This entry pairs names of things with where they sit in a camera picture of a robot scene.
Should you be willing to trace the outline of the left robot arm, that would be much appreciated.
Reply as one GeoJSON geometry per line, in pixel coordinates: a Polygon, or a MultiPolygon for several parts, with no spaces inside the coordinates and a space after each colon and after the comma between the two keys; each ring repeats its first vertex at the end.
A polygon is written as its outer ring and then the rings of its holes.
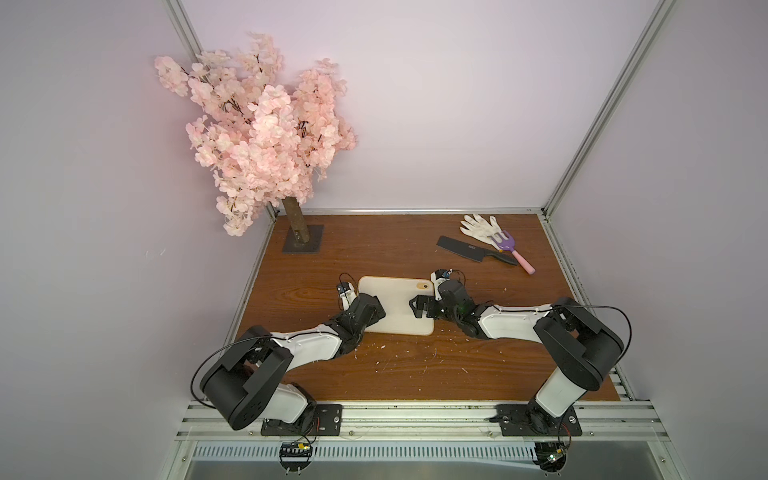
{"type": "Polygon", "coordinates": [[[306,435],[317,427],[317,402],[299,386],[285,384],[285,375],[352,353],[365,330],[384,317],[377,297],[359,294],[338,315],[308,330],[277,333],[253,327],[224,348],[206,372],[197,370],[201,379],[193,386],[235,431],[264,420],[306,435]]]}

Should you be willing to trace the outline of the left circuit board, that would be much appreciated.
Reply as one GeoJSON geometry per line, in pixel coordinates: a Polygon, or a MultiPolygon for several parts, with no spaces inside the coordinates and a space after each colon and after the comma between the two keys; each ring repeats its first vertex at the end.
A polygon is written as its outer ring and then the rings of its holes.
{"type": "Polygon", "coordinates": [[[278,452],[278,461],[285,474],[300,475],[312,463],[314,447],[306,441],[282,443],[278,452]]]}

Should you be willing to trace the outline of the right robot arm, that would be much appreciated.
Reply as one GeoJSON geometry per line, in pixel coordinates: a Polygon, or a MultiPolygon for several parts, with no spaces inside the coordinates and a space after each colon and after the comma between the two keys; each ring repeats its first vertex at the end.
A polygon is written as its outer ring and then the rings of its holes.
{"type": "Polygon", "coordinates": [[[445,320],[479,340],[521,340],[543,345],[555,369],[522,411],[523,429],[536,436],[556,435],[570,423],[568,411],[586,393],[601,388],[626,354],[622,340],[593,312],[570,297],[534,307],[477,303],[458,280],[442,280],[432,296],[409,301],[412,316],[445,320]]]}

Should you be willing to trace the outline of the aluminium front rail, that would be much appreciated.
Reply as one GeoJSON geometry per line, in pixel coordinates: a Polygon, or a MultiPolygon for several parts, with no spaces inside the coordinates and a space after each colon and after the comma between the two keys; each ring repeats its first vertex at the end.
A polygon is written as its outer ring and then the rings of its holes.
{"type": "Polygon", "coordinates": [[[333,414],[321,406],[310,440],[661,441],[670,439],[649,401],[581,401],[562,427],[546,436],[528,432],[499,401],[348,401],[333,414]]]}

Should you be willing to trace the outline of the white cutting board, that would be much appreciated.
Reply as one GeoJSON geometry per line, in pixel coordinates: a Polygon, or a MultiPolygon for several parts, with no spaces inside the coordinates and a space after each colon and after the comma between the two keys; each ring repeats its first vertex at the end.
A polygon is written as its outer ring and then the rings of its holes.
{"type": "Polygon", "coordinates": [[[379,299],[385,316],[366,332],[428,336],[434,331],[434,320],[426,314],[417,318],[410,301],[419,295],[434,296],[433,284],[426,279],[364,276],[358,291],[379,299]]]}

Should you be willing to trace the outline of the circuit board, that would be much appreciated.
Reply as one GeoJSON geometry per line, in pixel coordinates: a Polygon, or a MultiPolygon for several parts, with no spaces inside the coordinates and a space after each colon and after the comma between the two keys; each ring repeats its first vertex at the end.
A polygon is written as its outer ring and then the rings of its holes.
{"type": "Polygon", "coordinates": [[[566,465],[567,448],[557,442],[536,442],[533,463],[543,472],[558,474],[566,465]]]}
{"type": "Polygon", "coordinates": [[[312,463],[314,447],[306,441],[282,443],[278,452],[278,461],[285,474],[300,475],[312,463]]]}

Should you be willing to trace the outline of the white work glove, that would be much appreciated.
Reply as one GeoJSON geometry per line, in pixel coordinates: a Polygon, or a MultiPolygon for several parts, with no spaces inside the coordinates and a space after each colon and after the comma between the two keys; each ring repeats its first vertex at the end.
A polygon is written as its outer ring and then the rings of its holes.
{"type": "Polygon", "coordinates": [[[460,231],[471,238],[501,250],[501,244],[507,239],[507,234],[501,229],[495,216],[484,218],[479,214],[465,215],[460,222],[460,231]]]}

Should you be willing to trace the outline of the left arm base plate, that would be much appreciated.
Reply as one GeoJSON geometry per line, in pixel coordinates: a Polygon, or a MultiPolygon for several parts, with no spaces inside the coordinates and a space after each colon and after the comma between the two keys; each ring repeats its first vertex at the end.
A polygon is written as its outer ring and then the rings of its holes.
{"type": "Polygon", "coordinates": [[[262,422],[262,436],[339,436],[343,406],[334,403],[310,404],[293,423],[268,419],[262,422]]]}

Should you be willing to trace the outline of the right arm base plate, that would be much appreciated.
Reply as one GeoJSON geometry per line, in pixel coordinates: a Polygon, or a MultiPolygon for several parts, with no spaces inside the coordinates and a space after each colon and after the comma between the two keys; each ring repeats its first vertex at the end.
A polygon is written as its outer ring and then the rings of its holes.
{"type": "Polygon", "coordinates": [[[563,415],[552,416],[536,404],[498,404],[489,422],[498,424],[503,436],[579,437],[583,435],[573,405],[563,415]]]}

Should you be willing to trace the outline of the right circuit board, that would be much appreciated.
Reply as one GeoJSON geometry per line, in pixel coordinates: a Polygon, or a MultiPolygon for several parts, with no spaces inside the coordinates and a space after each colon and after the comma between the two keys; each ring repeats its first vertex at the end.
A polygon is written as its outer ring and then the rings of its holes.
{"type": "Polygon", "coordinates": [[[533,463],[543,472],[558,474],[566,465],[567,448],[557,442],[536,442],[533,463]]]}

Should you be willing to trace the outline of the purple pink toy rake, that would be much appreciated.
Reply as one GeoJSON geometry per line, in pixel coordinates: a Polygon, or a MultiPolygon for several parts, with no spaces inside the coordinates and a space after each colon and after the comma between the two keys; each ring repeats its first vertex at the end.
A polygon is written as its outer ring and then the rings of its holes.
{"type": "Polygon", "coordinates": [[[498,250],[510,253],[528,275],[536,273],[536,269],[516,250],[516,242],[507,231],[494,233],[491,239],[498,250]]]}

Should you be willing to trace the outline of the black cleaver knife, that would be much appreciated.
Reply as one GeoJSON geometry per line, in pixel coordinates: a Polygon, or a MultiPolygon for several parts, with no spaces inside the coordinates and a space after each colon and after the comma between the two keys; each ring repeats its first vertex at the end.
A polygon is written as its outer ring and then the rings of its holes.
{"type": "Polygon", "coordinates": [[[502,254],[495,250],[485,249],[454,238],[440,236],[437,246],[463,258],[482,263],[485,258],[493,258],[502,263],[518,266],[519,262],[511,255],[502,254]]]}

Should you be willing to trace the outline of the pink cherry blossom tree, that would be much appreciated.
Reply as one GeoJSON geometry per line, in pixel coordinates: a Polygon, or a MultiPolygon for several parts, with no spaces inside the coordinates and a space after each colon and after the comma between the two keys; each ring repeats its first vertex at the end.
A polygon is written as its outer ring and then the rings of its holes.
{"type": "Polygon", "coordinates": [[[213,175],[230,236],[243,236],[267,206],[304,205],[314,179],[357,145],[337,111],[347,92],[338,65],[321,59],[286,86],[283,57],[267,34],[251,34],[245,50],[203,51],[188,68],[158,56],[154,68],[165,89],[202,110],[185,131],[195,161],[213,175]]]}

